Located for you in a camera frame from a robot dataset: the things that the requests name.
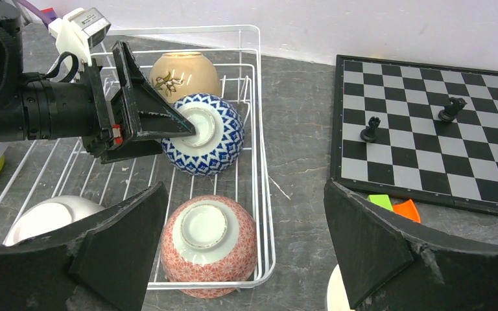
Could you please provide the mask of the blue patterned bowl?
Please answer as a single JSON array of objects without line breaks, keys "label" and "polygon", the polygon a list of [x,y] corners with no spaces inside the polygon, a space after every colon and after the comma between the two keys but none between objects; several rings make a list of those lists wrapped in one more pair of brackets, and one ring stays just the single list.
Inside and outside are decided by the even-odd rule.
[{"label": "blue patterned bowl", "polygon": [[214,176],[234,164],[243,149],[245,130],[240,113],[209,93],[194,93],[173,105],[196,130],[194,136],[161,140],[172,165],[192,176]]}]

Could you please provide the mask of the plain white bowl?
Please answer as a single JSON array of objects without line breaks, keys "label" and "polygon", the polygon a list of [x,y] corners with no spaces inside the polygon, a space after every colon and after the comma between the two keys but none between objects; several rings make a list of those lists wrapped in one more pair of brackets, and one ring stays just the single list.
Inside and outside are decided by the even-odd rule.
[{"label": "plain white bowl", "polygon": [[103,206],[80,196],[63,195],[49,198],[24,212],[8,232],[3,244],[13,246],[102,210],[104,210]]}]

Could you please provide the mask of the black chess piece left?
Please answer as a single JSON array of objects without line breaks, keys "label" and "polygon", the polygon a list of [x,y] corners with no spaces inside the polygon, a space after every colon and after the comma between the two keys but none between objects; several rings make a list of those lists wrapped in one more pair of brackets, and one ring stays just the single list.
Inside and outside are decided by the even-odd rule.
[{"label": "black chess piece left", "polygon": [[360,132],[360,137],[364,142],[374,143],[377,139],[376,129],[379,127],[381,120],[377,116],[369,119],[368,125]]}]

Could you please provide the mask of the white ribbed bowl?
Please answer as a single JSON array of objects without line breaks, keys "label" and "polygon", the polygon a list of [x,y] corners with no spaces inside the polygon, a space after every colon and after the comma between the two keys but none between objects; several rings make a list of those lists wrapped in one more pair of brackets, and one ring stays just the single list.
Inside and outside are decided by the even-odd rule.
[{"label": "white ribbed bowl", "polygon": [[325,311],[353,311],[351,309],[339,265],[336,265],[327,284]]}]

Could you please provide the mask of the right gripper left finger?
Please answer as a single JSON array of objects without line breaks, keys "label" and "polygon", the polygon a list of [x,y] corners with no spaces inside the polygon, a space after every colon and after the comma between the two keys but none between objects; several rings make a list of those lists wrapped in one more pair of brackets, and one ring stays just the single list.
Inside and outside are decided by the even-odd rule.
[{"label": "right gripper left finger", "polygon": [[0,245],[0,310],[141,310],[167,202],[159,182],[65,227]]}]

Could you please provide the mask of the black grey chessboard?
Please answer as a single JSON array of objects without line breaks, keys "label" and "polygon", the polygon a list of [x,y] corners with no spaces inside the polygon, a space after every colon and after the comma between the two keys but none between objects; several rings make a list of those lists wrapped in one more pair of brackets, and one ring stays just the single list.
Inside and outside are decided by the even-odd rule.
[{"label": "black grey chessboard", "polygon": [[[468,104],[442,122],[450,97]],[[338,55],[329,175],[351,190],[498,216],[498,71]]]}]

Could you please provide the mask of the black chess piece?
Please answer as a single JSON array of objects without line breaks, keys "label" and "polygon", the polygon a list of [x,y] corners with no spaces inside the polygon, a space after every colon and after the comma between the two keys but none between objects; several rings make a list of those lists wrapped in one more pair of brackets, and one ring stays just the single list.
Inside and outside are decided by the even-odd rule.
[{"label": "black chess piece", "polygon": [[463,98],[450,97],[449,104],[438,112],[438,118],[442,122],[453,122],[458,113],[462,111],[468,103]]},{"label": "black chess piece", "polygon": [[368,125],[360,132],[360,137],[364,142],[374,143],[377,139],[376,129],[379,127],[381,120],[377,116],[369,119]]}]

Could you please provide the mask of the purple red block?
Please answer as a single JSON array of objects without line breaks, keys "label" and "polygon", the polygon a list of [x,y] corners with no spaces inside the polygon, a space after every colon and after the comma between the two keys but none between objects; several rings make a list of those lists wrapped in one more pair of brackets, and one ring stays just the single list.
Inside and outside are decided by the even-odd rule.
[{"label": "purple red block", "polygon": [[55,20],[58,16],[56,15],[56,12],[54,11],[54,8],[45,8],[41,10],[41,13],[44,14],[47,18],[49,18],[51,21]]}]

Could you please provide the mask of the orange curved block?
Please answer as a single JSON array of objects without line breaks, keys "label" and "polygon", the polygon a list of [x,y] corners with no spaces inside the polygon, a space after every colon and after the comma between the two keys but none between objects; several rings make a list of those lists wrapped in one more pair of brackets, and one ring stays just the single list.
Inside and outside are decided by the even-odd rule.
[{"label": "orange curved block", "polygon": [[399,203],[399,204],[394,204],[392,206],[393,211],[397,213],[400,216],[404,216],[405,218],[408,218],[414,222],[421,223],[421,217],[420,214],[416,208],[415,203],[413,202],[412,199],[409,199],[405,202]]}]

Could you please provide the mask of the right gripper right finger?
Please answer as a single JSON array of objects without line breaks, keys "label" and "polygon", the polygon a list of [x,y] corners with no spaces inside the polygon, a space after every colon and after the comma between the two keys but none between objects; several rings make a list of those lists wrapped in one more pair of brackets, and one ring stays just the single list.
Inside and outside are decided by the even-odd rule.
[{"label": "right gripper right finger", "polygon": [[333,180],[326,220],[350,308],[498,310],[498,245],[450,235]]}]

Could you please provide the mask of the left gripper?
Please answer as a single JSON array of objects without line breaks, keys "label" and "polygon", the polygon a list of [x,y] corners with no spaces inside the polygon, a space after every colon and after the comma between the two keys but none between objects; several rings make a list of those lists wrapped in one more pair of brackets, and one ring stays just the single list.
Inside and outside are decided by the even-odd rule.
[{"label": "left gripper", "polygon": [[101,62],[84,64],[79,80],[51,82],[40,73],[19,79],[19,140],[80,137],[86,152],[101,164],[163,152],[153,139],[190,137],[195,126],[159,94],[141,72],[125,41],[112,47],[120,88],[111,99],[115,123],[124,142],[114,134],[119,127],[108,116],[109,105],[101,80]]}]

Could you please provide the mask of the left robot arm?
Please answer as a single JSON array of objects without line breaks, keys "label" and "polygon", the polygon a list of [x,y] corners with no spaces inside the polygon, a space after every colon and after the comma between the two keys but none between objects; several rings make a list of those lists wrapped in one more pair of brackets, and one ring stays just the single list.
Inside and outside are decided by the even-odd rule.
[{"label": "left robot arm", "polygon": [[144,77],[129,44],[112,52],[119,90],[106,100],[101,65],[90,50],[110,29],[95,8],[56,19],[58,64],[48,73],[23,69],[21,15],[0,1],[0,143],[78,137],[102,163],[160,154],[160,139],[190,137],[195,126],[172,108]]}]

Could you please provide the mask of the black chess piece right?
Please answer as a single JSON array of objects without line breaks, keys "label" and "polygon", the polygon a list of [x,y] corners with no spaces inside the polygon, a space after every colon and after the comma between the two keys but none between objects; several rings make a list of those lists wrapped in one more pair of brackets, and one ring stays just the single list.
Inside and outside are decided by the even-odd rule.
[{"label": "black chess piece right", "polygon": [[453,122],[458,113],[462,111],[468,103],[463,98],[450,97],[449,104],[438,112],[438,118],[442,122]]}]

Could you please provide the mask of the green cube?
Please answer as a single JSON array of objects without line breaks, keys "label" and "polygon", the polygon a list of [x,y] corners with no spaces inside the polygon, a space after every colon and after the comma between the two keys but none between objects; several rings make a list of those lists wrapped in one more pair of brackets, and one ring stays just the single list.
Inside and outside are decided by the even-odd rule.
[{"label": "green cube", "polygon": [[390,196],[387,194],[369,194],[367,200],[389,211],[394,210]]}]

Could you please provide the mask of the beige flower bowl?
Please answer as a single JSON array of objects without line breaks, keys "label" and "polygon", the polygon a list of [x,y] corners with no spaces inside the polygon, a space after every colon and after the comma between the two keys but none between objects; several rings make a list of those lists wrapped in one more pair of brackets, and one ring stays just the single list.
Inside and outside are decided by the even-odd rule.
[{"label": "beige flower bowl", "polygon": [[194,93],[222,94],[217,70],[201,52],[164,53],[150,70],[150,83],[169,104]]}]

